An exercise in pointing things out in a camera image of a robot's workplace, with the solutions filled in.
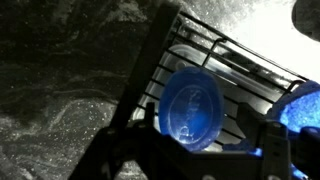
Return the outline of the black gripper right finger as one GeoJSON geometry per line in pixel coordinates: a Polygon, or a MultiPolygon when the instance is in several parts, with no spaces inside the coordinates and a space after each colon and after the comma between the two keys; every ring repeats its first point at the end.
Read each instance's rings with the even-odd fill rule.
{"type": "Polygon", "coordinates": [[[247,103],[240,103],[236,122],[248,141],[262,149],[264,180],[293,180],[291,165],[311,180],[320,180],[320,129],[303,127],[289,133],[286,125],[267,120],[247,103]]]}

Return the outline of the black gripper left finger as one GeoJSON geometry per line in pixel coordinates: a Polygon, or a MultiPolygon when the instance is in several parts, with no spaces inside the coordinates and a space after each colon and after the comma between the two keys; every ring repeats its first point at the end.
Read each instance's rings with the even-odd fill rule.
{"type": "Polygon", "coordinates": [[[136,162],[148,180],[260,180],[262,159],[244,152],[192,153],[153,127],[155,107],[124,130],[98,131],[68,180],[115,180],[136,162]]]}

